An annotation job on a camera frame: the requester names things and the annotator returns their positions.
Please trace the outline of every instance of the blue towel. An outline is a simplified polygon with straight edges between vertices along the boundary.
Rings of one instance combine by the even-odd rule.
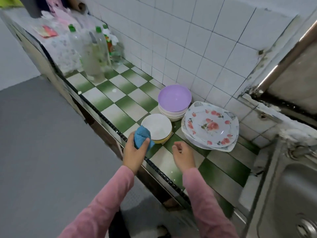
[[[136,132],[134,133],[134,146],[139,149],[146,138],[151,139],[151,133],[147,128],[145,128],[143,125],[138,127]],[[147,151],[149,151],[154,145],[154,142],[150,140],[149,147],[147,148]]]

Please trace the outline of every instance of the purple bowl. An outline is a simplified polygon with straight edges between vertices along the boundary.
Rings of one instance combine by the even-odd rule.
[[[169,112],[179,112],[188,108],[192,94],[188,88],[174,84],[163,88],[158,94],[158,103]]]

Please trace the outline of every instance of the pink long-sleeve shirt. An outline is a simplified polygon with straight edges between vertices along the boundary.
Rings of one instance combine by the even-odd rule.
[[[133,184],[133,172],[128,167],[121,166],[89,206],[80,212],[59,237],[104,238]],[[201,238],[238,238],[235,227],[225,217],[212,189],[197,168],[184,172],[183,185],[188,192]]]

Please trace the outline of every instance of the sink basin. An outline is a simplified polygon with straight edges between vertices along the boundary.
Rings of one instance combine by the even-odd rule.
[[[281,173],[275,192],[275,228],[281,237],[317,238],[317,171],[293,163]]]

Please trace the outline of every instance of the tiled countertop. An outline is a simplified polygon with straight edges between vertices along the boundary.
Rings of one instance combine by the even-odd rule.
[[[105,79],[94,80],[85,72],[75,71],[66,76],[66,80],[81,96],[81,100],[78,101],[122,146],[125,146],[126,137],[141,125],[146,116],[160,113],[157,98],[164,85],[128,61],[105,76]],[[78,96],[70,87],[68,90],[75,98]],[[168,184],[162,185],[171,185],[184,200],[188,200],[184,195],[186,190],[183,187],[182,174],[175,166],[172,156],[173,143],[186,141],[193,148],[198,170],[207,184],[214,189],[225,215],[230,217],[238,204],[259,148],[239,137],[232,152],[204,150],[185,138],[181,131],[181,121],[172,123],[172,126],[172,137],[164,144],[153,146],[146,154],[146,158],[151,162],[148,160],[144,166],[154,164],[152,167],[157,167],[168,177],[165,179],[168,180]]]

